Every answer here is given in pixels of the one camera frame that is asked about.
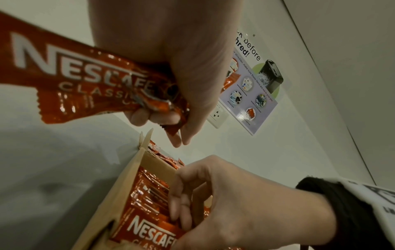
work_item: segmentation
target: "open cardboard box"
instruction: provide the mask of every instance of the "open cardboard box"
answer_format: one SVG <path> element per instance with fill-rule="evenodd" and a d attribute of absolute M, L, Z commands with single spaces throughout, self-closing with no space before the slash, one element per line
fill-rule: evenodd
<path fill-rule="evenodd" d="M 156 175 L 161 180 L 171 183 L 176 169 L 165 161 L 147 151 L 153 129 L 147 136 L 140 134 L 139 151 L 122 171 L 115 184 L 99 205 L 84 231 L 74 244 L 72 250 L 143 250 L 142 247 L 130 242 L 116 243 L 109 240 L 118 227 L 122 211 L 130 194 L 139 166 Z M 211 206 L 211 199 L 206 206 Z"/>

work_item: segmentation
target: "hand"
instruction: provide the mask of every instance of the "hand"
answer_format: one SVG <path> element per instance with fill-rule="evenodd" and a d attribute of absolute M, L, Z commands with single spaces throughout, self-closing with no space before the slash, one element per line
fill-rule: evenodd
<path fill-rule="evenodd" d="M 211 195 L 211 212 L 203 220 L 203 202 Z M 336 231 L 335 214 L 323 195 L 282 186 L 216 156 L 177 171 L 169 207 L 171 219 L 180 218 L 182 228 L 190 230 L 174 250 L 322 245 Z"/>
<path fill-rule="evenodd" d="M 175 147 L 189 144 L 218 102 L 232 56 L 242 0 L 89 0 L 95 45 L 136 62 L 168 63 L 190 114 Z M 148 120 L 176 124 L 179 115 L 140 109 L 126 113 L 136 126 Z"/>

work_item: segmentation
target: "white wall socket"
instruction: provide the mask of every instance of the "white wall socket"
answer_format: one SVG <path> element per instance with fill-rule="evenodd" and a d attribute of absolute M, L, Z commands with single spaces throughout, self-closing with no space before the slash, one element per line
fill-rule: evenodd
<path fill-rule="evenodd" d="M 217 103 L 217 106 L 210 113 L 207 121 L 209 121 L 217 129 L 224 123 L 226 118 L 229 116 L 227 110 L 222 106 L 222 104 Z"/>

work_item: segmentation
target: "wrist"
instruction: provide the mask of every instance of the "wrist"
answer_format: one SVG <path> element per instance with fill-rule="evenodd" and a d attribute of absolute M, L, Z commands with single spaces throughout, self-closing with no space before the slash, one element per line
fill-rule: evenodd
<path fill-rule="evenodd" d="M 301 245 L 325 245 L 336 234 L 335 212 L 322 194 L 296 190 L 301 204 L 294 224 L 293 243 Z"/>

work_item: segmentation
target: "sleeve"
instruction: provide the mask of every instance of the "sleeve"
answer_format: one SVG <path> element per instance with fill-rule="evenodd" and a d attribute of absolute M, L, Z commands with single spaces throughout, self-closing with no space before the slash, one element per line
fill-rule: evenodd
<path fill-rule="evenodd" d="M 311 246 L 313 249 L 394 249 L 377 221 L 372 206 L 358 199 L 341 183 L 331 183 L 307 177 L 296 188 L 324 194 L 336 214 L 337 232 L 335 237 L 326 245 Z"/>

